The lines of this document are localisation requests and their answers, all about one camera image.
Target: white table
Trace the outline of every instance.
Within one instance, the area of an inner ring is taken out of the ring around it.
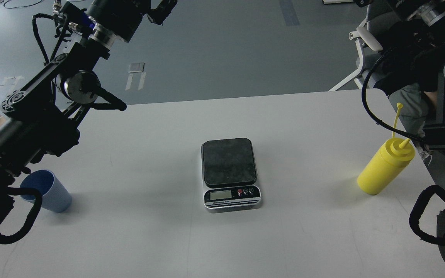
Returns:
[[[381,91],[368,99],[394,120]],[[0,245],[0,277],[445,276],[437,246],[408,225],[433,183],[420,158],[379,195],[356,185],[391,135],[367,116],[359,90],[91,111],[80,130],[72,151],[32,165],[55,172],[72,206],[43,209],[30,234]],[[235,137],[253,143],[263,205],[208,213],[200,146]],[[4,234],[19,229],[31,204],[15,206]],[[431,201],[422,229],[434,234],[444,208]]]

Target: plastic cup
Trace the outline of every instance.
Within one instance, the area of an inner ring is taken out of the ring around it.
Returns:
[[[50,170],[33,172],[22,181],[20,188],[37,189],[42,194],[42,207],[47,210],[60,213],[71,205],[71,195]],[[35,202],[32,195],[21,197],[30,203]]]

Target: gray pants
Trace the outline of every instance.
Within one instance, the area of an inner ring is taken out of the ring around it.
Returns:
[[[405,86],[389,96],[389,102],[397,110],[396,104],[401,102],[403,108],[399,113],[399,120],[404,129],[411,134],[420,134],[429,114],[429,104],[422,98],[423,92],[417,83]]]

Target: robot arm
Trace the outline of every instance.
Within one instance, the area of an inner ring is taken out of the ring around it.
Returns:
[[[9,187],[16,176],[22,172],[30,173],[26,165],[38,163],[45,154],[60,156],[77,145],[78,125],[91,108],[120,111],[127,108],[122,100],[101,87],[93,72],[99,58],[109,58],[109,49],[116,38],[129,42],[145,14],[160,25],[177,2],[162,0],[159,7],[151,10],[150,0],[95,0],[85,14],[70,2],[61,7],[60,1],[55,1],[53,18],[63,25],[57,46],[68,29],[80,39],[68,53],[56,58],[55,47],[51,61],[44,69],[9,95],[0,107],[9,117],[0,128],[0,224],[13,208],[11,195],[36,197],[23,228],[12,236],[0,233],[1,244],[23,238],[41,207],[42,196],[37,190]],[[64,111],[54,104],[51,83],[73,101]],[[95,103],[97,97],[108,103]]]

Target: yellow bottle nozzle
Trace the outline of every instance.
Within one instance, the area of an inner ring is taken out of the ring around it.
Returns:
[[[399,148],[401,148],[401,149],[405,148],[406,145],[408,145],[410,141],[411,141],[410,138],[406,138],[403,142],[401,142],[401,144],[399,144]]]

